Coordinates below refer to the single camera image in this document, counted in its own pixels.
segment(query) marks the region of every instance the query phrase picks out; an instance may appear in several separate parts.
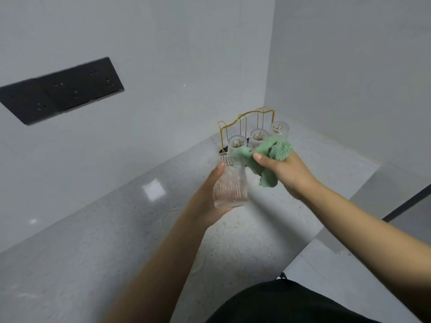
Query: gray speckled countertop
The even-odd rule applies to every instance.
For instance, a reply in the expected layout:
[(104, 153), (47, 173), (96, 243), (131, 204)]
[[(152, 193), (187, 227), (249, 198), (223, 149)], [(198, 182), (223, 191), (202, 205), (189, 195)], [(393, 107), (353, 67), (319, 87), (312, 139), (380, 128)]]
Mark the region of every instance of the gray speckled countertop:
[[(288, 122), (294, 149), (321, 182), (345, 197), (377, 169), (355, 151)], [(97, 322), (160, 243), (164, 216), (184, 205), (212, 169), (209, 158), (218, 151), (218, 138), (1, 253), (0, 321)], [(275, 278), (322, 228), (282, 186), (263, 189), (258, 177), (247, 176), (251, 202), (205, 234), (205, 262), (189, 276), (173, 322), (203, 322), (235, 293)], [(155, 179), (165, 194), (150, 201), (144, 186)]]

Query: person's left hand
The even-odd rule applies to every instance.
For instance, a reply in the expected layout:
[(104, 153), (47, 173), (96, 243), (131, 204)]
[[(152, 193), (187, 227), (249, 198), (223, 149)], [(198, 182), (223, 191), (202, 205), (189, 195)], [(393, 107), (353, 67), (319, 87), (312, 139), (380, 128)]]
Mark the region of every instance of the person's left hand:
[(224, 163), (218, 163), (211, 171), (208, 178), (195, 192), (183, 212), (197, 223), (202, 224), (205, 229), (216, 223), (225, 213), (232, 208), (215, 208), (213, 199), (213, 187), (224, 172)]

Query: green towel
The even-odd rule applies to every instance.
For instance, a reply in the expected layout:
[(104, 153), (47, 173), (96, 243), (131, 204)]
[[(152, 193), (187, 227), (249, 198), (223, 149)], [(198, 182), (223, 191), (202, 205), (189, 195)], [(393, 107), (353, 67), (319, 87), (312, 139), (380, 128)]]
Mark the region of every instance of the green towel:
[(262, 144), (256, 147), (254, 152), (250, 147), (240, 147), (234, 154), (238, 156), (244, 164), (255, 174), (261, 176), (260, 185), (262, 187), (277, 186), (278, 179), (270, 169), (264, 168), (253, 158), (253, 153), (260, 153), (277, 161), (283, 161), (293, 151), (292, 145), (287, 140), (280, 137), (269, 137)]

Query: gold wire frame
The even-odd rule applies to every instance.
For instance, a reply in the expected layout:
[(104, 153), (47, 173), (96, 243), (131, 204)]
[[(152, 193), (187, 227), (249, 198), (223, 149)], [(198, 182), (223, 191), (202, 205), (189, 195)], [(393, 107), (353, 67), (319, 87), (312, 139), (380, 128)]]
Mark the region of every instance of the gold wire frame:
[(217, 123), (217, 125), (218, 125), (218, 128), (220, 130), (220, 140), (222, 142), (222, 153), (225, 153), (225, 151), (224, 151), (224, 144), (223, 144), (223, 130), (226, 130), (226, 139), (229, 140), (228, 127), (233, 126), (239, 120), (240, 121), (240, 135), (242, 135), (241, 119), (243, 117), (245, 117), (245, 134), (244, 134), (244, 136), (247, 138), (247, 115), (249, 115), (250, 113), (257, 113), (257, 125), (256, 125), (256, 128), (259, 128), (259, 114), (261, 113), (262, 114), (262, 129), (263, 129), (263, 119), (264, 119), (265, 113), (269, 113), (269, 112), (272, 112), (271, 123), (273, 123), (274, 122), (275, 111), (274, 110), (265, 110), (263, 108), (257, 108), (256, 110), (248, 111), (248, 112), (246, 112), (244, 114), (240, 114), (240, 115), (238, 115), (238, 118), (234, 122), (232, 122), (231, 124), (226, 124), (224, 121), (219, 121)]

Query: wall socket panel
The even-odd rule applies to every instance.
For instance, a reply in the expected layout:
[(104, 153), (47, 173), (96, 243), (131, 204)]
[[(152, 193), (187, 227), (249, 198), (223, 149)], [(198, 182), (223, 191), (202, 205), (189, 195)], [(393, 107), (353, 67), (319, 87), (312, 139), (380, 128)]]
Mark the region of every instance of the wall socket panel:
[(121, 91), (124, 87), (106, 57), (0, 87), (0, 102), (30, 125)]

